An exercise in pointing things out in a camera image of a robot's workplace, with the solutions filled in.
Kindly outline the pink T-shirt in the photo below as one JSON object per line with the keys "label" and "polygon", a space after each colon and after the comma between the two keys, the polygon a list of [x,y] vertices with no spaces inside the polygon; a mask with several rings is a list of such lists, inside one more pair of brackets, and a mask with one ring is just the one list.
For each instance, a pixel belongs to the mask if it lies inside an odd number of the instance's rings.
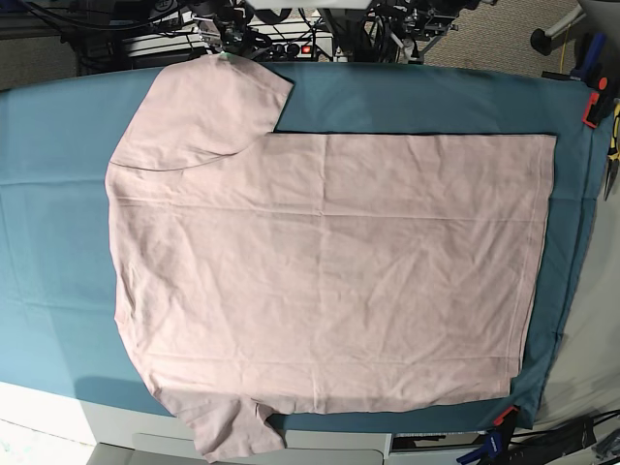
{"label": "pink T-shirt", "polygon": [[168,66],[108,164],[120,337],[211,462],[281,449],[273,414],[500,398],[521,370],[555,137],[279,133],[292,90]]}

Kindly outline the yellow handled pliers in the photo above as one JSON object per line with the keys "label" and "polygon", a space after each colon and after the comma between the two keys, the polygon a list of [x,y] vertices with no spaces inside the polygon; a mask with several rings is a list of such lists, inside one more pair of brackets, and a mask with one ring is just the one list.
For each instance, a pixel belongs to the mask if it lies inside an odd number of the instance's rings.
{"label": "yellow handled pliers", "polygon": [[610,139],[610,146],[606,158],[606,175],[604,183],[604,201],[606,202],[611,194],[614,183],[619,173],[619,104],[615,105],[613,111],[613,125]]}

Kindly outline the blue clamp top right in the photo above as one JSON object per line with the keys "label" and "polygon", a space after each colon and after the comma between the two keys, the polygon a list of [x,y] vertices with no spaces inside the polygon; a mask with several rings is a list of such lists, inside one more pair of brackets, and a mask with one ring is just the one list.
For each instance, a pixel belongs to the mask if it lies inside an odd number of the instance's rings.
{"label": "blue clamp top right", "polygon": [[600,55],[605,43],[606,35],[604,33],[586,33],[577,49],[575,66],[570,72],[570,77],[580,80],[590,87],[596,86],[603,69],[603,65],[600,63]]}

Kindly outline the blue black clamp bottom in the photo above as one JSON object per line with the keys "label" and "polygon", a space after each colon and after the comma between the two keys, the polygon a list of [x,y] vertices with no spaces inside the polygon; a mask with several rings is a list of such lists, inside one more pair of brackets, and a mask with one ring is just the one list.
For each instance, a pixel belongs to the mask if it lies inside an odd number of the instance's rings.
{"label": "blue black clamp bottom", "polygon": [[485,435],[481,446],[456,459],[457,464],[494,464],[508,450],[514,434],[520,408],[510,406],[499,417],[493,420],[493,428]]}

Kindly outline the teal table cloth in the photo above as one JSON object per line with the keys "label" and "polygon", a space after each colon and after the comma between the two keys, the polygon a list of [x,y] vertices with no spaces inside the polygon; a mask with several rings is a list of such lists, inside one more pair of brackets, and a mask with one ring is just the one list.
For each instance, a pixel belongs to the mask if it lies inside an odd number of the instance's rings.
{"label": "teal table cloth", "polygon": [[[552,134],[555,184],[525,355],[504,399],[402,414],[275,416],[285,430],[484,429],[510,405],[530,427],[563,338],[603,183],[612,122],[582,121],[589,89],[420,65],[274,63],[294,90],[283,132]],[[114,321],[109,158],[154,69],[57,80],[1,95],[1,379],[162,415]]]}

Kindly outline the white power strip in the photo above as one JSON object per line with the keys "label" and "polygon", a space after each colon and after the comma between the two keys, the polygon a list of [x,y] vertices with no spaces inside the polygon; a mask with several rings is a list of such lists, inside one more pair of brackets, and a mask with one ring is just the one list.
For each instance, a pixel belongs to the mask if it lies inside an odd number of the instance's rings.
{"label": "white power strip", "polygon": [[335,48],[330,36],[304,37],[297,40],[276,41],[265,54],[267,61],[331,62]]}

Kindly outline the black chair caster wheel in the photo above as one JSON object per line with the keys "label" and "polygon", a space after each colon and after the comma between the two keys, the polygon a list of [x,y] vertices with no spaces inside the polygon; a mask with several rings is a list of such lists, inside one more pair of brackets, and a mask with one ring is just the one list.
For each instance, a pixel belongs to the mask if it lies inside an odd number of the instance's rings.
{"label": "black chair caster wheel", "polygon": [[537,28],[530,36],[530,45],[537,53],[548,56],[552,51],[552,37],[541,28]]}

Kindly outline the orange black clamp right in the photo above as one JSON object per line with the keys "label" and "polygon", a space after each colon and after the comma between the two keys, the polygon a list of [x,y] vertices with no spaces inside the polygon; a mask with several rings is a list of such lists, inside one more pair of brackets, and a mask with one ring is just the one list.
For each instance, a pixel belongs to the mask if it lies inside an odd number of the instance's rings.
{"label": "orange black clamp right", "polygon": [[582,116],[582,122],[586,126],[596,129],[611,112],[613,99],[609,79],[601,77],[595,87],[595,91],[590,94]]}

